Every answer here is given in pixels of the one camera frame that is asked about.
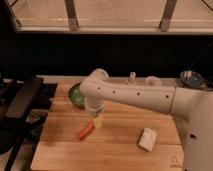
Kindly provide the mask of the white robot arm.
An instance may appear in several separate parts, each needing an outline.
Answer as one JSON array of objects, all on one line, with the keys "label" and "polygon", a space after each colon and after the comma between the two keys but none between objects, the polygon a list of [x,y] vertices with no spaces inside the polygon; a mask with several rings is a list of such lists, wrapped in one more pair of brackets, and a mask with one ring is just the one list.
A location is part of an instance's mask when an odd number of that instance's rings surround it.
[{"label": "white robot arm", "polygon": [[110,100],[188,121],[183,171],[213,171],[213,91],[176,86],[110,83],[108,73],[95,69],[80,84],[87,113],[96,118]]}]

